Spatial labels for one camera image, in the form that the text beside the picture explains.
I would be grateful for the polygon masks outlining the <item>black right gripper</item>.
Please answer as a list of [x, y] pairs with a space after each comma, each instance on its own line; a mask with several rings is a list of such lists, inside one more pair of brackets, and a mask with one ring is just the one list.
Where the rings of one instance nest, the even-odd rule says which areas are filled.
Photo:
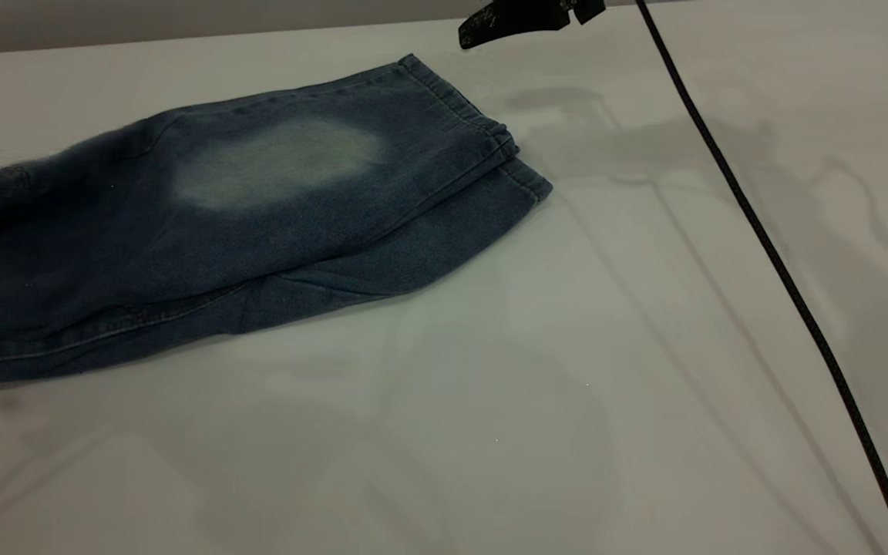
[[[573, 4], [579, 24], [587, 24], [606, 9], [605, 0], [575, 0]], [[459, 25], [459, 47], [474, 49], [508, 36], [560, 31], [569, 24], [570, 15], [560, 1], [493, 1]]]

